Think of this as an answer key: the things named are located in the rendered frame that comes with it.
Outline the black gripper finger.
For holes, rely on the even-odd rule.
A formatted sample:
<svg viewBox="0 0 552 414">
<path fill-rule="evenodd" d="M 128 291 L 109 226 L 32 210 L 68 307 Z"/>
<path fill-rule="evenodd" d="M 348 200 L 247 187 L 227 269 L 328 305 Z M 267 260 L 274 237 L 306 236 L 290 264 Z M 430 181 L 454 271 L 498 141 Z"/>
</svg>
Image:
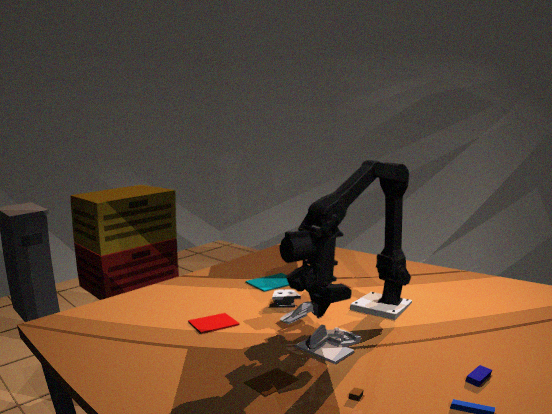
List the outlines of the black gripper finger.
<svg viewBox="0 0 552 414">
<path fill-rule="evenodd" d="M 314 296 L 314 294 L 320 293 L 321 289 L 318 287 L 312 287 L 312 288 L 305 288 L 305 290 L 309 293 L 311 297 L 311 302 L 318 304 L 318 299 Z"/>
<path fill-rule="evenodd" d="M 322 316 L 324 315 L 324 313 L 326 312 L 327 308 L 330 306 L 331 303 L 328 303 L 327 300 L 324 300 L 320 293 L 314 294 L 314 296 L 318 299 L 319 316 Z"/>
</svg>

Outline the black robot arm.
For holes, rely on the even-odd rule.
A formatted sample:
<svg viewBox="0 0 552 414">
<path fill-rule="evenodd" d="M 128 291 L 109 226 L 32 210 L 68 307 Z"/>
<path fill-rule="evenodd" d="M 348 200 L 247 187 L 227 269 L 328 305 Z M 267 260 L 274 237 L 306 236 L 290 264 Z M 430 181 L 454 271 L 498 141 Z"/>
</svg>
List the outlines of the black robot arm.
<svg viewBox="0 0 552 414">
<path fill-rule="evenodd" d="M 283 260 L 287 263 L 303 260 L 303 266 L 287 276 L 291 289 L 301 292 L 316 284 L 318 271 L 315 264 L 307 265 L 307 259 L 335 257 L 336 237 L 343 236 L 338 226 L 346 217 L 348 206 L 376 177 L 385 195 L 385 247 L 376 258 L 379 279 L 385 283 L 378 303 L 399 306 L 403 300 L 402 287 L 411 279 L 402 251 L 402 199 L 409 184 L 409 171 L 399 163 L 364 161 L 344 184 L 311 204 L 299 231 L 285 232 L 280 245 Z"/>
</svg>

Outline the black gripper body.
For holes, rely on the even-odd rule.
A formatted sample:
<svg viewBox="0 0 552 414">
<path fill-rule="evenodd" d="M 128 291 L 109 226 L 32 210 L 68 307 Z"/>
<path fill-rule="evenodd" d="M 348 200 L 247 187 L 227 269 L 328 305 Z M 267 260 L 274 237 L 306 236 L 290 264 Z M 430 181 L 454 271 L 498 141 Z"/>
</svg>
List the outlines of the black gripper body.
<svg viewBox="0 0 552 414">
<path fill-rule="evenodd" d="M 340 301 L 345 301 L 351 299 L 352 290 L 350 290 L 346 285 L 342 284 L 331 284 L 334 281 L 337 281 L 337 277 L 333 276 L 334 265 L 338 265 L 338 261 L 332 259 L 316 259 L 311 257 L 307 259 L 307 264 L 311 266 L 311 263 L 315 264 L 315 268 L 319 274 L 319 280 L 316 281 L 315 285 L 312 287 L 318 287 L 321 289 L 320 294 L 324 300 L 327 300 L 328 303 L 335 303 Z"/>
</svg>

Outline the teal flat rectangular plate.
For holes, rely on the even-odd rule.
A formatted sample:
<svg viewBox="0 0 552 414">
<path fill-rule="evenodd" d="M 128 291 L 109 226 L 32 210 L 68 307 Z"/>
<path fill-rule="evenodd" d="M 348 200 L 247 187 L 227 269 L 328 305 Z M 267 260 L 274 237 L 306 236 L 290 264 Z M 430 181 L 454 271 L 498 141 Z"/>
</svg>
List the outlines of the teal flat rectangular plate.
<svg viewBox="0 0 552 414">
<path fill-rule="evenodd" d="M 290 286 L 287 276 L 283 273 L 275 274 L 267 277 L 259 277 L 246 281 L 247 284 L 260 289 L 262 291 L 275 290 L 282 287 Z"/>
</svg>

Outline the blue flat bar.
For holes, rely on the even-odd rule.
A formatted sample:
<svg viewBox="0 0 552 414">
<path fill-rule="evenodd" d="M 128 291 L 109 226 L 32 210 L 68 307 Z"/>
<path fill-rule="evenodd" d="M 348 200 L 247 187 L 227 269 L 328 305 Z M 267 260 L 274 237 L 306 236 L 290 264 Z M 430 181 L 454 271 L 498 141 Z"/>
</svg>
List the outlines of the blue flat bar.
<svg viewBox="0 0 552 414">
<path fill-rule="evenodd" d="M 453 399 L 452 401 L 452 404 L 450 406 L 451 409 L 455 409 L 455 410 L 460 410 L 460 411 L 464 411 L 464 412 L 470 412 L 470 413 L 474 413 L 474 414 L 494 414 L 495 412 L 495 407 L 491 407 L 491 406 L 483 406 L 481 404 L 475 404 L 475 403 L 470 403 L 470 402 L 464 402 L 464 401 L 461 401 L 461 400 L 455 400 Z"/>
</svg>

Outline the red flat rectangular plate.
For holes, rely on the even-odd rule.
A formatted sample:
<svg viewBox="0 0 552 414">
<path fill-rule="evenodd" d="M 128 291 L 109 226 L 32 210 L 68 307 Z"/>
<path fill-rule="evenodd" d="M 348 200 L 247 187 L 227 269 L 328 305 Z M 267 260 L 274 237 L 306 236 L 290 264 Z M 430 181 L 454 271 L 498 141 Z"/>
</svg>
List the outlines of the red flat rectangular plate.
<svg viewBox="0 0 552 414">
<path fill-rule="evenodd" d="M 188 323 L 190 323 L 201 334 L 239 325 L 239 323 L 234 318 L 232 318 L 230 315 L 227 315 L 226 313 L 197 318 L 194 320 L 190 319 L 188 320 Z"/>
</svg>

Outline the blue rectangular block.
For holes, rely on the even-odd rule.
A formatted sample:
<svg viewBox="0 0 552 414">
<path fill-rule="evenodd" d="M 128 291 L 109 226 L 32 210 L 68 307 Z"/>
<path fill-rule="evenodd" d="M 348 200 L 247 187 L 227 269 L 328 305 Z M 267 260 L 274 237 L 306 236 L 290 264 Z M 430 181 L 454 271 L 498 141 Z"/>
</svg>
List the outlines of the blue rectangular block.
<svg viewBox="0 0 552 414">
<path fill-rule="evenodd" d="M 492 370 L 479 365 L 466 377 L 466 382 L 479 387 L 487 378 L 490 377 Z"/>
</svg>

